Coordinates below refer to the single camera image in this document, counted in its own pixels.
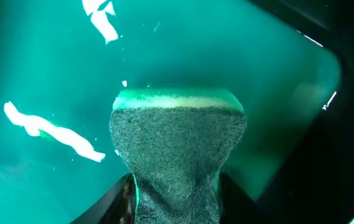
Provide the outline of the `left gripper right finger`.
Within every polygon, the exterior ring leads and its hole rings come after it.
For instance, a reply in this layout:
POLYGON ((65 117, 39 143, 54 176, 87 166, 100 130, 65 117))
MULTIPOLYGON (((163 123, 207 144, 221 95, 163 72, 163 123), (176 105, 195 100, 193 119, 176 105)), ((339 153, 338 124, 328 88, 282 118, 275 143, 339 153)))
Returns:
POLYGON ((220 224, 272 224, 262 211, 225 172, 218 179, 220 224))

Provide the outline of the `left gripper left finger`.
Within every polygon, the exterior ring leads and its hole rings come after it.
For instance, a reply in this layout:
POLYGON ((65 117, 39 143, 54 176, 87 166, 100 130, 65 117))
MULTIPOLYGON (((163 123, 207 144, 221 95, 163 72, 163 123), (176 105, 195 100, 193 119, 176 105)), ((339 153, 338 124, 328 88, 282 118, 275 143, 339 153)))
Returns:
POLYGON ((71 224, 133 224, 133 175, 124 174, 71 224))

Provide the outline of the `green scrub sponge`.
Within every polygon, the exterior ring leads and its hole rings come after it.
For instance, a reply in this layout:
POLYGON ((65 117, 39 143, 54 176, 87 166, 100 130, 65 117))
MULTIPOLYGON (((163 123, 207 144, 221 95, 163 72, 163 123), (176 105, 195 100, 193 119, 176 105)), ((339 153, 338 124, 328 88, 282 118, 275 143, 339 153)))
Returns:
POLYGON ((242 104, 226 89, 121 91, 109 131, 134 177, 134 222, 218 223, 220 169, 246 127, 242 104))

